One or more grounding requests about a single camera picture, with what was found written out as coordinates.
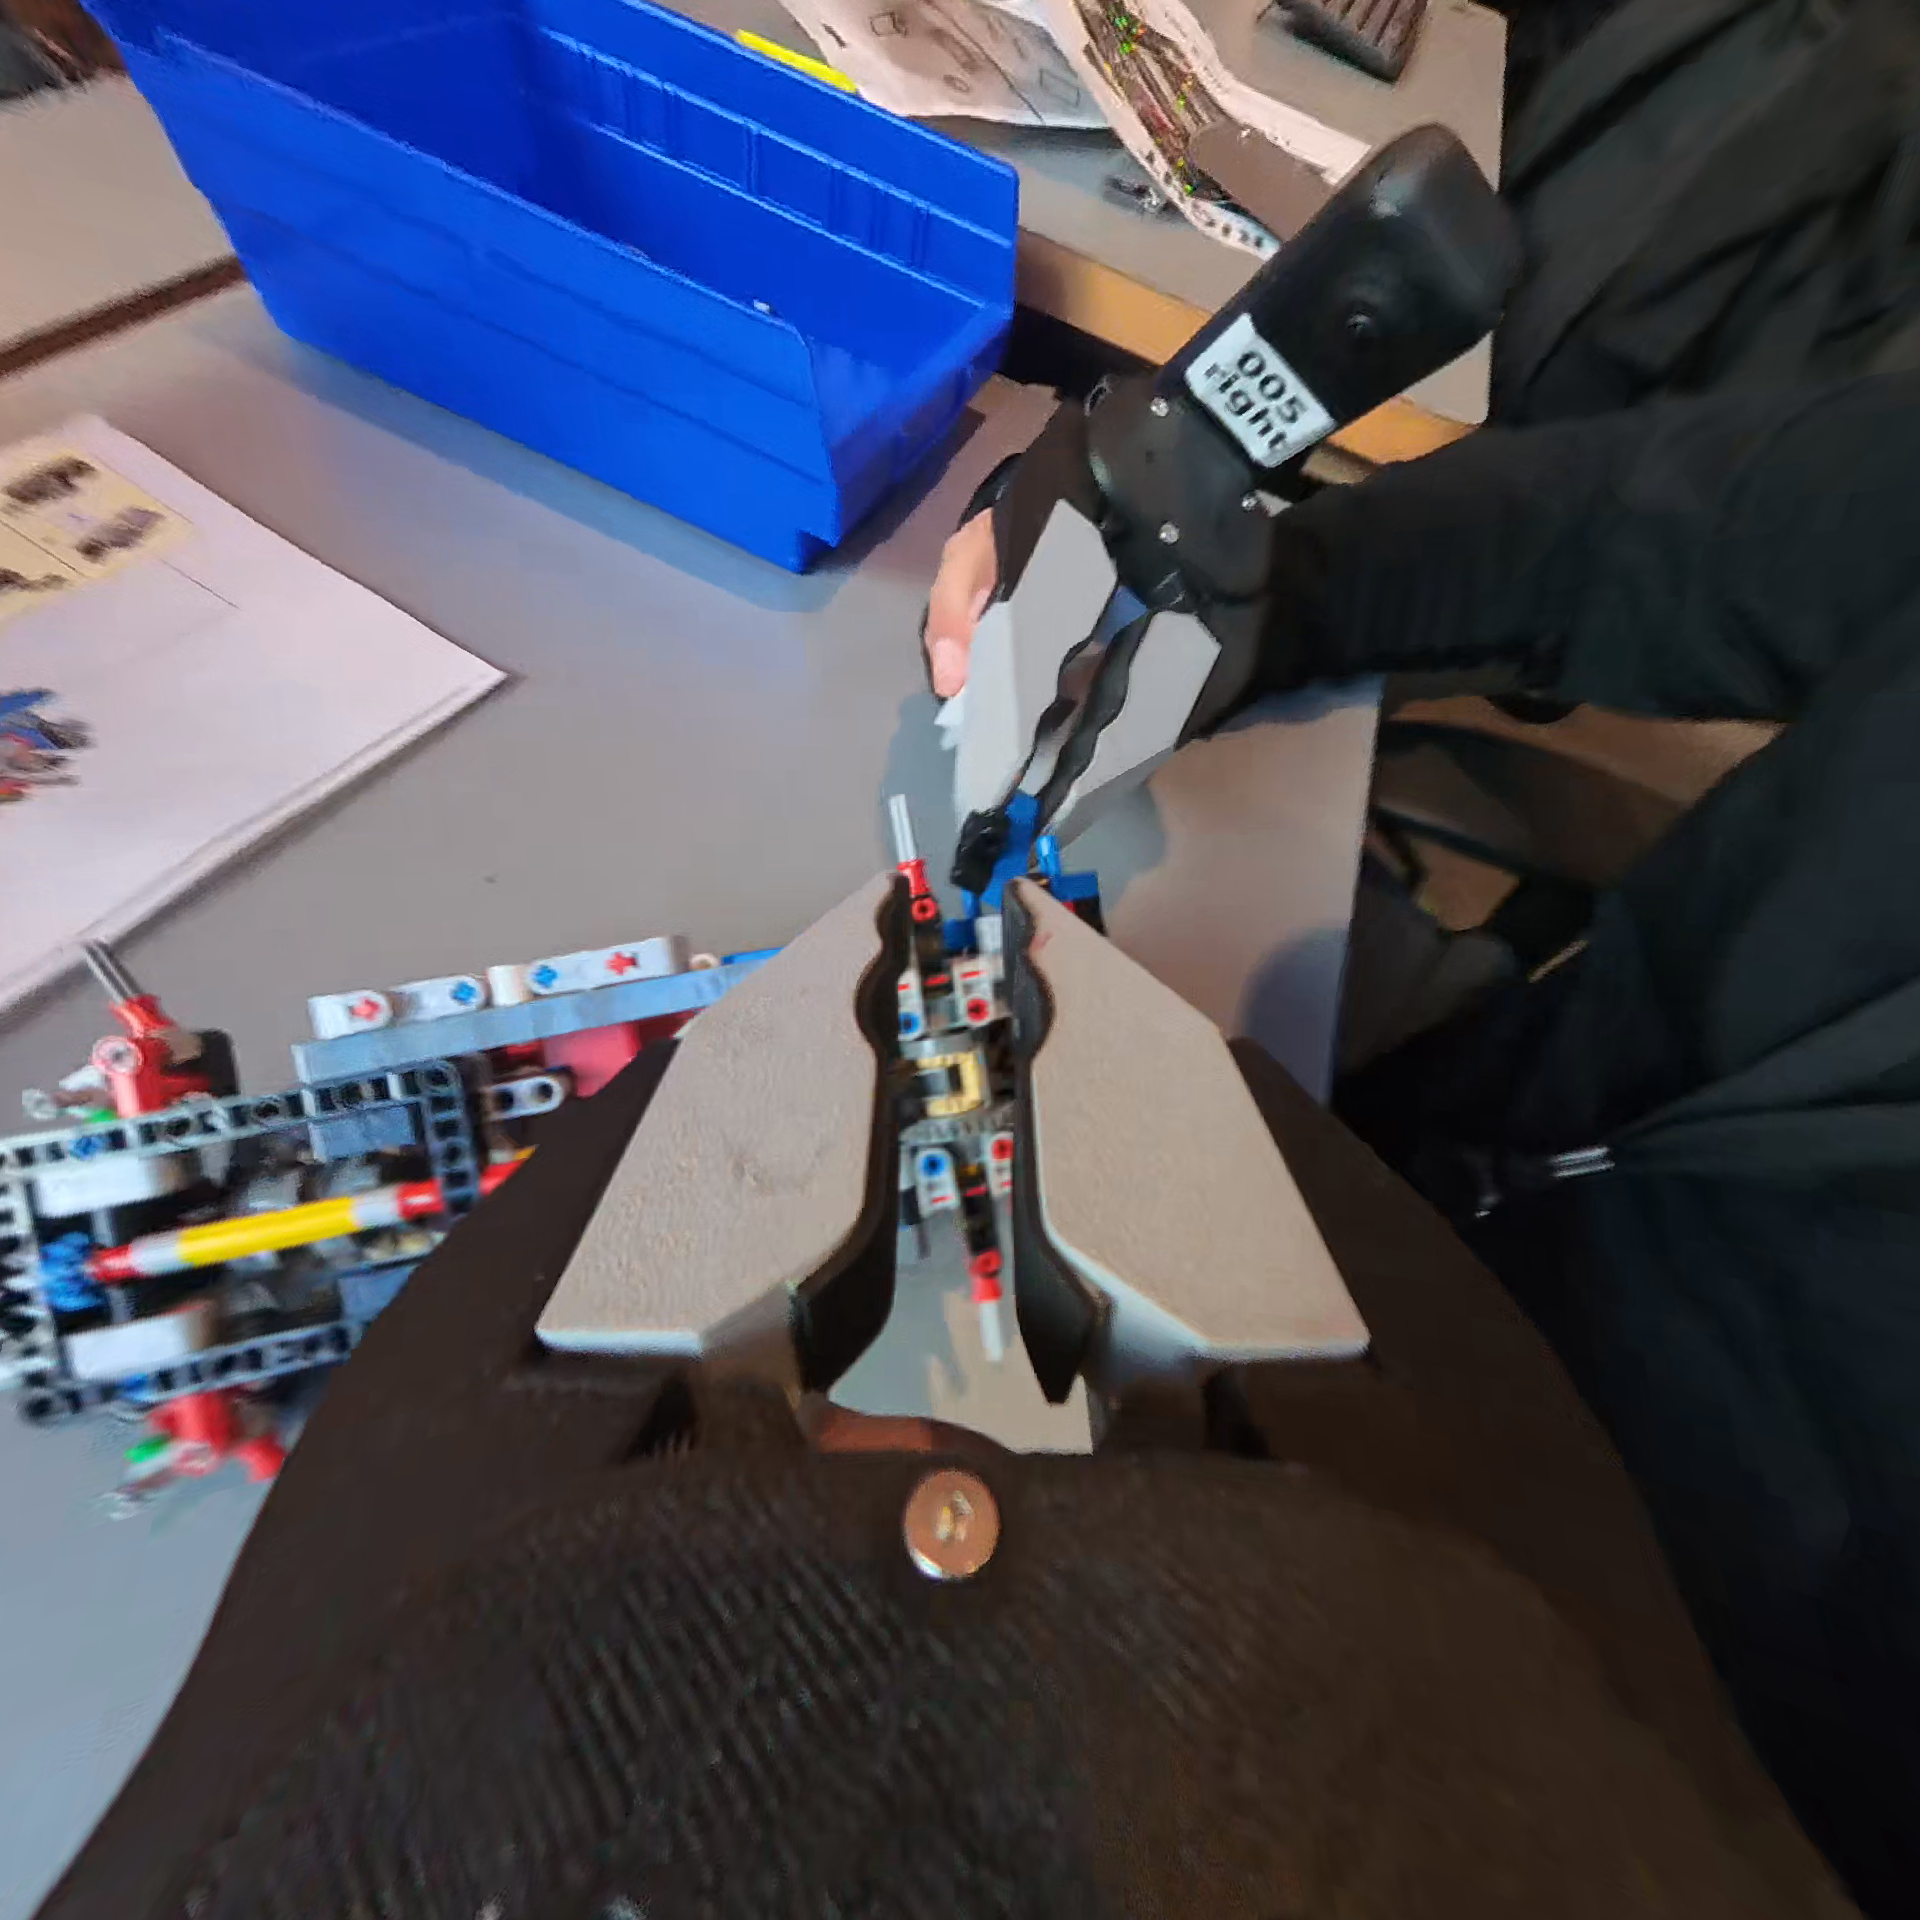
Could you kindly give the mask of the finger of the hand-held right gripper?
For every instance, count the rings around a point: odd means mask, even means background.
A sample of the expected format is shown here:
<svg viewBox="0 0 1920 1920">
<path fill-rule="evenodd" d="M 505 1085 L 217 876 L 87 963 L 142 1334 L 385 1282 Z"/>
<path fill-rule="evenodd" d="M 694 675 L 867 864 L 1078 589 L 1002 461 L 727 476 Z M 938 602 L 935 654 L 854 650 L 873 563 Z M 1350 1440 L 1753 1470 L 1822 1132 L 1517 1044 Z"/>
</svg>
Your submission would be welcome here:
<svg viewBox="0 0 1920 1920">
<path fill-rule="evenodd" d="M 941 701 L 956 819 L 1032 802 L 1070 764 L 1101 650 L 1125 622 L 1115 563 L 1092 517 L 1058 500 L 1025 563 L 1002 559 L 969 643 L 965 687 Z"/>
<path fill-rule="evenodd" d="M 1150 613 L 1108 643 L 1046 783 L 1054 840 L 1074 844 L 1170 761 L 1213 663 L 1217 639 L 1189 613 Z"/>
</svg>

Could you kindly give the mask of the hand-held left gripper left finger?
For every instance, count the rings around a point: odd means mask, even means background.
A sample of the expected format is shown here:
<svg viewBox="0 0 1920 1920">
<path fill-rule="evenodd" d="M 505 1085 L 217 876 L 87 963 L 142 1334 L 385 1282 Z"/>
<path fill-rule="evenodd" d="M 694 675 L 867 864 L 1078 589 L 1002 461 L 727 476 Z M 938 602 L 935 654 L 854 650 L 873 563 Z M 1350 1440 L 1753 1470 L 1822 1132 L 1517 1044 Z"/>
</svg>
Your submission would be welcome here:
<svg viewBox="0 0 1920 1920">
<path fill-rule="evenodd" d="M 678 1036 L 538 1337 L 823 1396 L 894 1307 L 900 974 L 875 876 Z"/>
</svg>

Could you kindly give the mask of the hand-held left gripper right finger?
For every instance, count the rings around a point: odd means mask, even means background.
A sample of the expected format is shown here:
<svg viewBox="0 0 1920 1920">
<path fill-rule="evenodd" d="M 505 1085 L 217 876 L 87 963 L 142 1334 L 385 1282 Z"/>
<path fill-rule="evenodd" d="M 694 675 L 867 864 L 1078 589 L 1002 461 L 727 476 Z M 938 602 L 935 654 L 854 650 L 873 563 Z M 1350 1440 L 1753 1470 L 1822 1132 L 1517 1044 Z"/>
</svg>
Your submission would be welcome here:
<svg viewBox="0 0 1920 1920">
<path fill-rule="evenodd" d="M 1366 1357 L 1217 1024 L 1032 880 L 1002 890 L 1002 963 L 1017 1331 L 1046 1401 Z"/>
</svg>

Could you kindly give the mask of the blue brick piece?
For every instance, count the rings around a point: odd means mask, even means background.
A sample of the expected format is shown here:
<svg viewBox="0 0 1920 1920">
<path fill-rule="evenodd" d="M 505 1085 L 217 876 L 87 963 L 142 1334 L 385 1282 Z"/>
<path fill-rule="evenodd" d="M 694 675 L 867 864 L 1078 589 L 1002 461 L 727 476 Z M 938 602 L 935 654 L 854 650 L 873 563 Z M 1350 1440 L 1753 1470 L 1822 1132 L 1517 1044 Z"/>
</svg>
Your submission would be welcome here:
<svg viewBox="0 0 1920 1920">
<path fill-rule="evenodd" d="M 1101 880 L 1092 873 L 1070 873 L 1061 840 L 1041 829 L 1041 802 L 1013 792 L 1009 806 L 969 811 L 956 840 L 950 886 L 962 899 L 962 918 L 977 924 L 1002 915 L 1002 890 L 1013 880 L 1036 885 L 1063 905 L 1092 931 L 1104 928 Z"/>
</svg>

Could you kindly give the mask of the toy brick car chassis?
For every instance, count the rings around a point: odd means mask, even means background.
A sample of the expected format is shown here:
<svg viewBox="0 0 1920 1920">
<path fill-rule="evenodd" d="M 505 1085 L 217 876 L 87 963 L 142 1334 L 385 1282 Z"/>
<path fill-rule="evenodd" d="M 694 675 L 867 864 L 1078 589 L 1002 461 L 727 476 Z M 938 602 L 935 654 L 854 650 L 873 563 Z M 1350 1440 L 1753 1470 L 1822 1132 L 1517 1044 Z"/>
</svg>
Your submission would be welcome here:
<svg viewBox="0 0 1920 1920">
<path fill-rule="evenodd" d="M 892 796 L 912 890 L 900 974 L 900 1264 L 950 1239 L 975 1357 L 1013 1342 L 1013 1044 L 1002 915 L 941 913 Z M 285 1091 L 239 1091 L 222 1028 L 188 1028 L 82 942 L 109 1028 L 24 1091 L 5 1139 L 5 1396 L 33 1426 L 113 1408 L 113 1505 L 287 1461 L 293 1380 L 342 1363 L 425 1256 L 644 1048 L 774 957 L 686 934 L 309 1002 Z"/>
</svg>

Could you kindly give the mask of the blue plastic bin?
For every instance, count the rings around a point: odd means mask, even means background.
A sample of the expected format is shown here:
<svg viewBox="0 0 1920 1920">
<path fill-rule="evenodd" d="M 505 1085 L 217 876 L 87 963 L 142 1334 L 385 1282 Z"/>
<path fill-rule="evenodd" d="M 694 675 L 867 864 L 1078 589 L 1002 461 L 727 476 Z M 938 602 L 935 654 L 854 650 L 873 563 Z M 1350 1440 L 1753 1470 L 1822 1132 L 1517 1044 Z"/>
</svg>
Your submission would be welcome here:
<svg viewBox="0 0 1920 1920">
<path fill-rule="evenodd" d="M 90 6 L 270 317 L 787 572 L 996 370 L 1020 182 L 655 6 Z"/>
</svg>

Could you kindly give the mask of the person's right hand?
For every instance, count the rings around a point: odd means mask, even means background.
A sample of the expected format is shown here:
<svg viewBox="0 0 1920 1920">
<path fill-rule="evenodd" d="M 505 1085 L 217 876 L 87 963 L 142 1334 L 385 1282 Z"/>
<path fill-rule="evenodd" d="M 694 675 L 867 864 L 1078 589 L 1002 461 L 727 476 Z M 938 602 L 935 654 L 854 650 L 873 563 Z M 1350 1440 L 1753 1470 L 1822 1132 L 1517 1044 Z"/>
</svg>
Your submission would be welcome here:
<svg viewBox="0 0 1920 1920">
<path fill-rule="evenodd" d="M 948 545 L 921 616 L 921 666 L 938 701 L 965 691 L 975 633 L 996 591 L 992 509 L 977 509 Z"/>
</svg>

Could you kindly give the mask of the black keyboard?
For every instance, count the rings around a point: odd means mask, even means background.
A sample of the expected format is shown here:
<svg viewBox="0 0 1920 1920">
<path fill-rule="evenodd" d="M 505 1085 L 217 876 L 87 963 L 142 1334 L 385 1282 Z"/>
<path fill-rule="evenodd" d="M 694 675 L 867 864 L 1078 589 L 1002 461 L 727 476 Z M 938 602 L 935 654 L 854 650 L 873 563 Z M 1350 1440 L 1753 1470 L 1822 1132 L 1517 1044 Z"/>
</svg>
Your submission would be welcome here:
<svg viewBox="0 0 1920 1920">
<path fill-rule="evenodd" d="M 1293 40 L 1389 89 L 1404 81 L 1429 23 L 1429 6 L 1274 6 L 1274 11 Z"/>
</svg>

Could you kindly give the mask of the black office chair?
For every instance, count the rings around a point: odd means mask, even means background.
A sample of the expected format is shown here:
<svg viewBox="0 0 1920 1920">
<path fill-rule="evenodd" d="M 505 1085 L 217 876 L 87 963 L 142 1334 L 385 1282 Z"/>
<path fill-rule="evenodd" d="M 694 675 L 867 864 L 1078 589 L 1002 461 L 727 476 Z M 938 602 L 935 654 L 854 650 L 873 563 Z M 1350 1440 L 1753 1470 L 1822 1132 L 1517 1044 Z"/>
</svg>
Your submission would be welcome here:
<svg viewBox="0 0 1920 1920">
<path fill-rule="evenodd" d="M 1546 974 L 1590 938 L 1599 890 L 1597 775 L 1546 746 L 1456 722 L 1380 727 L 1368 825 L 1429 885 L 1477 867 L 1502 880 L 1473 931 L 1523 974 Z"/>
</svg>

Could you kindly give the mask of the printed paper sheet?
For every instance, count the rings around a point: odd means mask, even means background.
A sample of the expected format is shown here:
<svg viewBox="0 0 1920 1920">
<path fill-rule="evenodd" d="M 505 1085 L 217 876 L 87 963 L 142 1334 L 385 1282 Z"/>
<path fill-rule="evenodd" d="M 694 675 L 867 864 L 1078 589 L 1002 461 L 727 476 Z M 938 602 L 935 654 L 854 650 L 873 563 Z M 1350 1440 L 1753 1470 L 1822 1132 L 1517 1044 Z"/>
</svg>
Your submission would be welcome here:
<svg viewBox="0 0 1920 1920">
<path fill-rule="evenodd" d="M 779 6 L 903 120 L 1101 132 L 1104 192 L 1270 257 L 1371 145 L 1232 77 L 1200 6 Z"/>
</svg>

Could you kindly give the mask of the toy building instruction booklet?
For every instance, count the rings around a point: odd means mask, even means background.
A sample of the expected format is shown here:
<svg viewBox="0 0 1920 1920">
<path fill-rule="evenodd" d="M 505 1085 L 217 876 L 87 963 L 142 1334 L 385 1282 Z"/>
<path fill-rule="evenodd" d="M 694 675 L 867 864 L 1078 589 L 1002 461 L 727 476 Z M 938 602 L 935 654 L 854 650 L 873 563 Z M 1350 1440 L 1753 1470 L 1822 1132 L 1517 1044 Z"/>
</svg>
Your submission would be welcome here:
<svg viewBox="0 0 1920 1920">
<path fill-rule="evenodd" d="M 5 445 L 5 1010 L 502 681 L 103 417 Z"/>
</svg>

